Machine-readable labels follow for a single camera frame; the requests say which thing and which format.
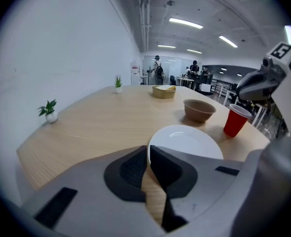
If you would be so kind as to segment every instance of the flower pot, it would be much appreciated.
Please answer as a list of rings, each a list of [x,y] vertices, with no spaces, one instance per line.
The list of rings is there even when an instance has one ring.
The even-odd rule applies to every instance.
[[[119,88],[117,88],[117,87],[116,87],[116,93],[117,93],[117,94],[120,94],[120,93],[122,93],[122,86],[121,86],[121,87],[119,87]]]
[[[47,122],[52,124],[52,123],[57,121],[57,112],[54,111],[54,112],[52,112],[50,114],[47,114],[47,115],[45,115],[45,118],[46,118]]]

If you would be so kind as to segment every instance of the yellow container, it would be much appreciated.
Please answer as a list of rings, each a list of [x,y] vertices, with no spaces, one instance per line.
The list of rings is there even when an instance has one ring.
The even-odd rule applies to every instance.
[[[167,90],[162,90],[162,89],[157,89],[160,85],[155,85],[152,87],[153,89],[153,96],[156,98],[162,98],[162,99],[167,99],[167,98],[174,98],[175,93],[176,93],[176,87],[171,86],[174,89],[167,89]]]

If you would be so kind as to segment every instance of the fluorescent light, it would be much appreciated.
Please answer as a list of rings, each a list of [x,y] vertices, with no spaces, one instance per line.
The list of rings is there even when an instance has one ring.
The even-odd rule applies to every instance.
[[[227,38],[225,38],[224,36],[219,36],[220,39],[224,40],[225,42],[229,43],[231,46],[233,47],[238,47],[237,45],[235,45],[233,42],[229,41]]]
[[[191,51],[191,52],[194,52],[194,53],[201,53],[199,51],[195,51],[195,50],[191,50],[191,49],[187,49],[187,51]]]
[[[176,18],[170,18],[169,21],[170,22],[174,22],[174,23],[179,23],[179,24],[187,25],[187,26],[196,27],[196,28],[199,28],[199,29],[201,29],[203,27],[203,26],[200,26],[200,25],[197,25],[197,24],[194,24],[194,23],[185,21],[185,20],[176,19]]]
[[[288,38],[288,43],[291,45],[291,26],[285,26],[286,33],[287,33],[287,38]]]
[[[170,47],[170,48],[176,48],[176,46],[172,46],[172,45],[158,45],[158,47]]]

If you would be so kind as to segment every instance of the ceiling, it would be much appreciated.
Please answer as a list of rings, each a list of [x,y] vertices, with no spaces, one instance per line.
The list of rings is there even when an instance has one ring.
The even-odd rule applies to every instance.
[[[158,44],[176,46],[175,51],[199,50],[202,55],[231,53],[264,55],[280,41],[286,41],[284,25],[291,23],[277,0],[151,0],[149,50],[160,50]],[[133,0],[131,11],[139,14],[139,2]],[[202,25],[197,29],[169,19],[177,18]],[[141,28],[140,20],[134,27]],[[221,40],[225,36],[235,43],[233,48]],[[140,32],[136,36],[143,51]]]
[[[203,68],[205,67],[207,67],[208,71],[212,74],[237,77],[241,79],[248,73],[256,71],[256,69],[240,67],[240,66],[229,66],[229,65],[203,65]]]

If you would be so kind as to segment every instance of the white plate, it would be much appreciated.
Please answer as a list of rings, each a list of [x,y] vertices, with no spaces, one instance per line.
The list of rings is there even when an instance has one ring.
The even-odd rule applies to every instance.
[[[151,138],[147,149],[149,163],[151,163],[151,145],[196,156],[223,159],[221,149],[209,135],[187,125],[170,125],[157,131]]]

